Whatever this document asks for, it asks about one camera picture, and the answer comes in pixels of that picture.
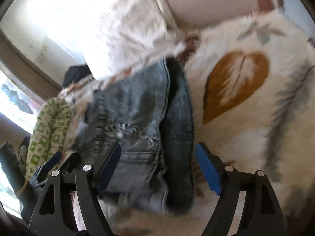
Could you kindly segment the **grey denim pants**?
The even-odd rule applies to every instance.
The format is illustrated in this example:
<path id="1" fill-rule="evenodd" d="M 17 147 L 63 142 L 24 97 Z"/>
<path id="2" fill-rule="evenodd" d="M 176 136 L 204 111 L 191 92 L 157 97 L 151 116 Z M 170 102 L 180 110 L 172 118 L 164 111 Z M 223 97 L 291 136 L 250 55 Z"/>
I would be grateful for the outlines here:
<path id="1" fill-rule="evenodd" d="M 96 90 L 73 144 L 93 164 L 110 144 L 121 158 L 99 197 L 120 208 L 185 214 L 194 199 L 194 125 L 181 65 L 163 58 L 105 90 Z"/>

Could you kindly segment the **black clothing pile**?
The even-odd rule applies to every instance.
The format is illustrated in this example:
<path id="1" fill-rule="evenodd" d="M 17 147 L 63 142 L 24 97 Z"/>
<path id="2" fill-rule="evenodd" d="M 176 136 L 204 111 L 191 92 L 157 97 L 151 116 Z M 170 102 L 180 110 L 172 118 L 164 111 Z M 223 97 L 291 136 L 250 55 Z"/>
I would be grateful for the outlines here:
<path id="1" fill-rule="evenodd" d="M 87 64 L 70 66 L 65 73 L 62 88 L 65 89 L 72 83 L 78 83 L 81 79 L 85 78 L 90 74 L 91 71 Z"/>

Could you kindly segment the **green patterned rolled quilt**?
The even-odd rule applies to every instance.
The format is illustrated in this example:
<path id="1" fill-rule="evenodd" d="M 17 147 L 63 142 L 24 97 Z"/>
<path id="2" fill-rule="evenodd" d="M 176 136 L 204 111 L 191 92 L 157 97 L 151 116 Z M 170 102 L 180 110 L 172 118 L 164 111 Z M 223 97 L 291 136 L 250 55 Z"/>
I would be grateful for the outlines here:
<path id="1" fill-rule="evenodd" d="M 25 177 L 28 180 L 53 155 L 63 152 L 70 121 L 71 110 L 64 99 L 51 98 L 43 104 L 27 152 Z"/>

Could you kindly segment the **leaf pattern fleece blanket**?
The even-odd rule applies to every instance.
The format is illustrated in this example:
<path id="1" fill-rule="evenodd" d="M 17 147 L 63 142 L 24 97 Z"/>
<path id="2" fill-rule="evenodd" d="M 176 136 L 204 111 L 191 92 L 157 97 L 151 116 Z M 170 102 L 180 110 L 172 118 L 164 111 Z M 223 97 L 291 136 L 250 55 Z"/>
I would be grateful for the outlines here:
<path id="1" fill-rule="evenodd" d="M 314 45 L 277 9 L 201 30 L 179 28 L 186 37 L 177 57 L 192 94 L 195 140 L 238 169 L 265 169 L 288 233 L 298 234 L 314 211 Z M 92 92 L 145 67 L 96 73 L 60 92 L 73 112 L 66 157 Z"/>

